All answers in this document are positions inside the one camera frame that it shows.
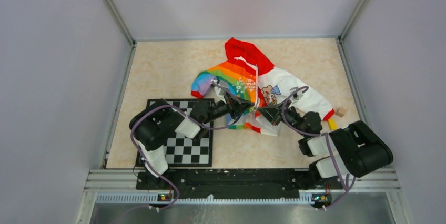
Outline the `rainbow and white kids jacket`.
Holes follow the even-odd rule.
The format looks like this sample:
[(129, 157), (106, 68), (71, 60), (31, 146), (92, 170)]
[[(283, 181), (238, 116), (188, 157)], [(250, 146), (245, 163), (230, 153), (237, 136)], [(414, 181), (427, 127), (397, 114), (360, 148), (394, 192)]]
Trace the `rainbow and white kids jacket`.
[(227, 89), (239, 97), (255, 103), (234, 123), (229, 115), (226, 123), (232, 130), (250, 129), (257, 133), (277, 136), (279, 126), (273, 126), (259, 109), (277, 105), (305, 83), (288, 71), (276, 67), (254, 44), (229, 39), (225, 43), (226, 61), (201, 71), (191, 85), (191, 95), (203, 98), (212, 85), (226, 83)]

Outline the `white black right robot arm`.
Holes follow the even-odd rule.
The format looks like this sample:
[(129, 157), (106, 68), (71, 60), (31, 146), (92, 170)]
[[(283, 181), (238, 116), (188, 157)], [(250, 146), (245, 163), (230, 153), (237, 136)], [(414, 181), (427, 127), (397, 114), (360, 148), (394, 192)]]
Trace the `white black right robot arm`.
[(362, 120), (323, 133), (318, 112), (301, 116), (294, 107), (284, 104), (263, 107), (259, 112), (272, 125), (284, 123), (302, 135), (298, 144), (305, 156), (323, 156), (309, 166), (308, 180), (315, 188), (323, 188), (333, 177), (361, 178), (394, 160), (388, 145)]

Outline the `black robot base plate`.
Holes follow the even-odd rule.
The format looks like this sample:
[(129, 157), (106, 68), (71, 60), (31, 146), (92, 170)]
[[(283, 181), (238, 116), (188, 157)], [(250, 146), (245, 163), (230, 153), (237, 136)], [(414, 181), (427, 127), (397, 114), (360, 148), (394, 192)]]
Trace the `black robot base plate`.
[(164, 177), (140, 172), (136, 189), (179, 191), (180, 199), (294, 199), (302, 190), (325, 187), (296, 169), (170, 169)]

